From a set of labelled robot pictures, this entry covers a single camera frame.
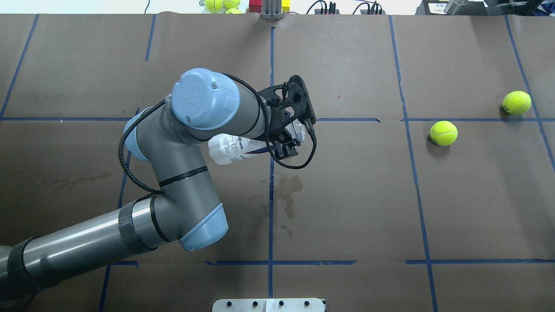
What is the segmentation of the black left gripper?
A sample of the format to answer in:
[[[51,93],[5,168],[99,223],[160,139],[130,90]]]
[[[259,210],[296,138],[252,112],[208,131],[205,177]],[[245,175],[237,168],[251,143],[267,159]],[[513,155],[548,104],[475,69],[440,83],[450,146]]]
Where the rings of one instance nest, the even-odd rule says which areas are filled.
[[[299,154],[304,142],[304,126],[292,114],[269,114],[265,118],[266,150],[274,150],[275,158],[291,158]]]

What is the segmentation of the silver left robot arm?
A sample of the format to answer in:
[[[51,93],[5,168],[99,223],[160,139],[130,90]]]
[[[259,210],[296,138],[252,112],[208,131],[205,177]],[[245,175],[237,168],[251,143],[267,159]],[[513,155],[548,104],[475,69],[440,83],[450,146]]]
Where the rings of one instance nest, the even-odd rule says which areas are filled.
[[[300,144],[287,130],[296,120],[315,145],[317,119],[299,75],[256,91],[233,75],[186,71],[172,93],[127,122],[119,142],[125,174],[148,195],[89,221],[1,247],[1,308],[166,243],[178,241],[190,251],[215,243],[228,223],[200,145],[220,134],[260,140],[282,165],[297,155]]]

